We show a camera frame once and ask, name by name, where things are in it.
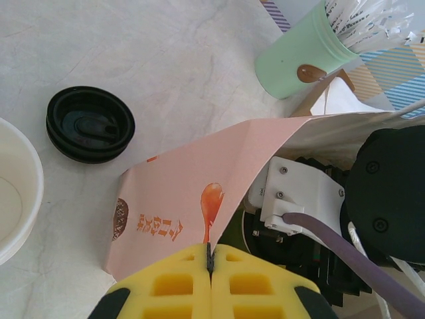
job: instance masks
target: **white table surface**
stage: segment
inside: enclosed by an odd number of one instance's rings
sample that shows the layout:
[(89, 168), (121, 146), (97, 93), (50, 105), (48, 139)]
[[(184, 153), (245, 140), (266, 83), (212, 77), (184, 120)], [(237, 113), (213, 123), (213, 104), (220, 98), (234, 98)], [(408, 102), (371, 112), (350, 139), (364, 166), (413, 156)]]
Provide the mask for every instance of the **white table surface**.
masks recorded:
[[(292, 108), (256, 79), (281, 31), (259, 0), (2, 0), (0, 117), (37, 149), (45, 193), (33, 232), (0, 266), (0, 318), (86, 318), (113, 284), (102, 270), (119, 176), (130, 166), (250, 118)], [(60, 154), (50, 98), (89, 85), (135, 116), (128, 149), (102, 165)]]

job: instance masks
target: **black lid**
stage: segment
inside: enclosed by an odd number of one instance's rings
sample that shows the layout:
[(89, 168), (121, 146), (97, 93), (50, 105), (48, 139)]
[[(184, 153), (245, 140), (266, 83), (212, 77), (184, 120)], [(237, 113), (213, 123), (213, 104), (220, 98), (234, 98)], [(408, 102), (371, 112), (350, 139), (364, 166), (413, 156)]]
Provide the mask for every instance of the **black lid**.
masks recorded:
[(58, 150), (82, 163), (120, 155), (135, 131), (129, 108), (113, 94), (89, 86), (66, 88), (50, 100), (47, 133)]

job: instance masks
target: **screw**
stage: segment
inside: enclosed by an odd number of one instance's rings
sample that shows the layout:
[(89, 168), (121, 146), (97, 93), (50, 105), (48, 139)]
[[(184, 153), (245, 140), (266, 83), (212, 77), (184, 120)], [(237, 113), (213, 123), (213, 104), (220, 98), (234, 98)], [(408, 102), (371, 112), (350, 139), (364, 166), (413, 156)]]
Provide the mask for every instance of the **screw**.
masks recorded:
[(375, 174), (379, 170), (379, 163), (377, 161), (370, 161), (366, 165), (366, 171), (369, 174)]
[(376, 218), (373, 221), (373, 229), (378, 233), (385, 233), (388, 230), (388, 221), (383, 218)]

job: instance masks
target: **green paper cup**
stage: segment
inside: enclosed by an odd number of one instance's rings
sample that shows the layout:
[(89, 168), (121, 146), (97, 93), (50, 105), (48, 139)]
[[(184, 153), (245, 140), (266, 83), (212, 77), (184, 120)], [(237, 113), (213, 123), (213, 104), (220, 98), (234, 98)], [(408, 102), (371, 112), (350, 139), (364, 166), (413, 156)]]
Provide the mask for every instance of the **green paper cup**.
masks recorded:
[(256, 59), (255, 71), (264, 89), (281, 99), (357, 57), (333, 32), (322, 1)]

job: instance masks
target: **paper bag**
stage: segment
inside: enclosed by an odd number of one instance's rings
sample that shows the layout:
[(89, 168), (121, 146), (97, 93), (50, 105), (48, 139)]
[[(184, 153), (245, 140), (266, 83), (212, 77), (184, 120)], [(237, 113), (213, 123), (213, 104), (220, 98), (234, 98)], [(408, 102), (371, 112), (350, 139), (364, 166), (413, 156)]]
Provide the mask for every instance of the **paper bag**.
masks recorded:
[(249, 120), (139, 163), (122, 176), (106, 270), (121, 280), (195, 243), (214, 247), (275, 154), (349, 168), (371, 132), (424, 122), (395, 113)]
[(347, 86), (349, 87), (351, 92), (354, 92), (355, 87), (351, 82), (350, 78), (348, 77), (347, 73), (345, 73), (344, 70), (340, 70), (324, 78), (321, 82), (317, 83), (310, 91), (310, 93), (307, 94), (307, 96), (299, 104), (294, 113), (292, 113), (291, 117), (313, 115), (311, 113), (311, 108), (317, 102), (317, 99), (326, 91), (326, 89), (329, 87), (329, 85), (335, 78), (340, 78), (342, 81), (347, 83)]

